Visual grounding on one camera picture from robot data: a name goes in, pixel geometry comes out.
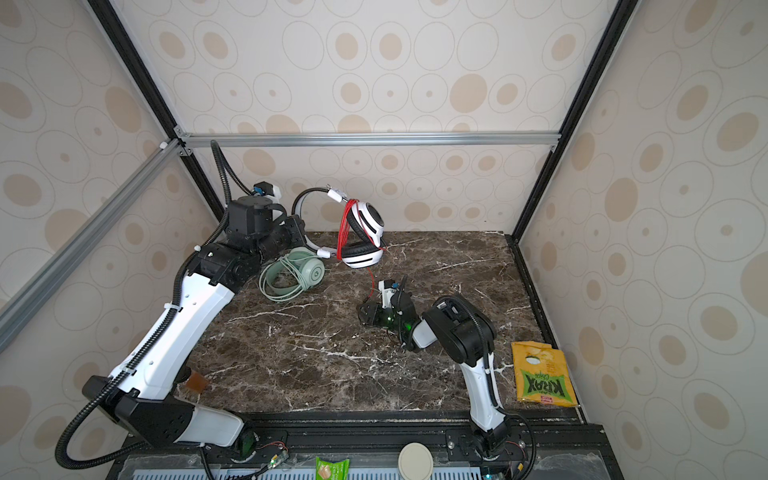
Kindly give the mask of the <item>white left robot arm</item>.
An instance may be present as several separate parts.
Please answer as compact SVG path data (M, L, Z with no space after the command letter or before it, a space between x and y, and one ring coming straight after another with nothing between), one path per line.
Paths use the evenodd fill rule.
M174 397L179 373L202 334L235 294L268 261L304 243L304 223L282 216L269 232L198 246L179 268L171 302L140 344L109 376L94 376L83 389L88 402L65 427L55 460L69 470L93 468L143 448L173 444L232 448L244 441L245 422L226 410ZM137 441L101 457L77 460L68 453L78 427L96 409Z

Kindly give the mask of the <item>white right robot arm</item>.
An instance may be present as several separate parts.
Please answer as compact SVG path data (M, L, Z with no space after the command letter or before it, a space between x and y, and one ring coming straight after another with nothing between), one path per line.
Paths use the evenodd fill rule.
M438 298L421 314L408 292L393 289L388 296L379 303L360 304L360 323L396 334L408 351L439 344L461 369L477 450L491 457L516 442L525 421L503 408L494 369L497 333L491 320L459 293Z

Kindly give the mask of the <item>mint green headphones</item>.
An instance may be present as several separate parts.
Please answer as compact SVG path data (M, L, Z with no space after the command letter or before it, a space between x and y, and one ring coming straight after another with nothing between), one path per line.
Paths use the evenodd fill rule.
M284 303L319 285L324 276L322 259L305 247L297 247L262 270L258 287L268 300Z

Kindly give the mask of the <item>white black red-cable headphones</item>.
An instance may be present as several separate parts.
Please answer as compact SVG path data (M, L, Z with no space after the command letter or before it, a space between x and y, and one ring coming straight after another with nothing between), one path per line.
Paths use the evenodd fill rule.
M308 236L304 246L322 259L335 258L353 269L377 264L384 253L383 234L385 222L376 208L368 202L349 198L345 193L330 187L312 187L301 191L291 207L291 215L302 217L304 200L311 193L323 193L344 207L339 223L336 246L320 247Z

